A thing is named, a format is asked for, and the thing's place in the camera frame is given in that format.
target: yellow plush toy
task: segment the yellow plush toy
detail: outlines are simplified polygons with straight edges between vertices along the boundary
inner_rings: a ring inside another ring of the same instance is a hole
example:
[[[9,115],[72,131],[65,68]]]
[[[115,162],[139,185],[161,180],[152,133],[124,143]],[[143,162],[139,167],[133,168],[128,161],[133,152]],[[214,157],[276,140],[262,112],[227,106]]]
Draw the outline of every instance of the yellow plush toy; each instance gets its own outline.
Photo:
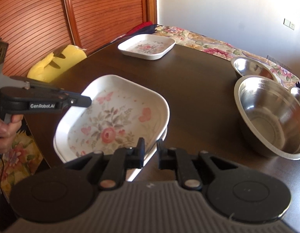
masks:
[[[61,46],[36,63],[27,77],[39,81],[51,82],[63,72],[86,58],[83,49],[78,46]]]

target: dark brown table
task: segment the dark brown table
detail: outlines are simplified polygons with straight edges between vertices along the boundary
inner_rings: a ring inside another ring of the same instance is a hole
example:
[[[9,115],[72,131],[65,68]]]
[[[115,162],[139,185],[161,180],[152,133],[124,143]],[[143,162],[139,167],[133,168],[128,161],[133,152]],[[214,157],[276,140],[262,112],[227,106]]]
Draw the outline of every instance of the dark brown table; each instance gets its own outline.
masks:
[[[53,83],[69,91],[82,92],[96,78],[116,74],[158,92],[167,100],[171,111],[166,146],[184,148],[191,154],[207,150],[279,178],[292,193],[285,221],[300,232],[300,160],[265,158],[244,141],[233,97],[236,75],[230,62],[179,45],[159,60],[142,60],[122,55],[117,49],[120,42],[89,56]],[[52,141],[64,113],[26,116],[50,166],[61,164]],[[136,177],[136,180],[173,179],[172,171],[157,169],[156,154]]]

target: white wall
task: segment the white wall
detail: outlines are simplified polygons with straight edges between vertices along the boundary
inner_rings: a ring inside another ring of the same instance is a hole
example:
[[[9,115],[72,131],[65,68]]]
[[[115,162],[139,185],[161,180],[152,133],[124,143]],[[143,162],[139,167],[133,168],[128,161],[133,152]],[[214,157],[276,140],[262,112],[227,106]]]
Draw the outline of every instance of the white wall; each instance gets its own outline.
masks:
[[[300,0],[158,0],[158,23],[279,60],[300,78]],[[283,24],[284,18],[296,27]]]

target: wooden wardrobe door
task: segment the wooden wardrobe door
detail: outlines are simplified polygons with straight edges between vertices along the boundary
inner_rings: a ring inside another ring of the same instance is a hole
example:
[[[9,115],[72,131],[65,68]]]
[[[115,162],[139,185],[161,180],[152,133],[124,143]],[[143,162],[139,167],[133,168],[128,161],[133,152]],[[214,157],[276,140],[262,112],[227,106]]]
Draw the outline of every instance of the wooden wardrobe door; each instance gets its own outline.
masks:
[[[142,0],[72,0],[87,54],[143,22]]]
[[[9,43],[3,72],[26,75],[55,48],[71,43],[61,0],[0,0],[0,37]]]

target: stainless steel bowl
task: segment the stainless steel bowl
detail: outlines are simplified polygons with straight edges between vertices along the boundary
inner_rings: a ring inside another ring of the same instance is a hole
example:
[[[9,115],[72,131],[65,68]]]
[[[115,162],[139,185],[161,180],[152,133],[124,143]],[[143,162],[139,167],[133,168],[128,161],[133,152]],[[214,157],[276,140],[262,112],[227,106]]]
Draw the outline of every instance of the stainless steel bowl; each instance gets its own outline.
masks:
[[[288,91],[298,100],[300,103],[300,88],[290,87]]]
[[[262,76],[240,78],[234,98],[241,132],[266,157],[300,159],[300,103],[284,87]]]
[[[256,60],[246,57],[235,57],[231,60],[231,64],[238,78],[246,75],[260,75],[277,81],[274,74],[272,74],[269,69]]]

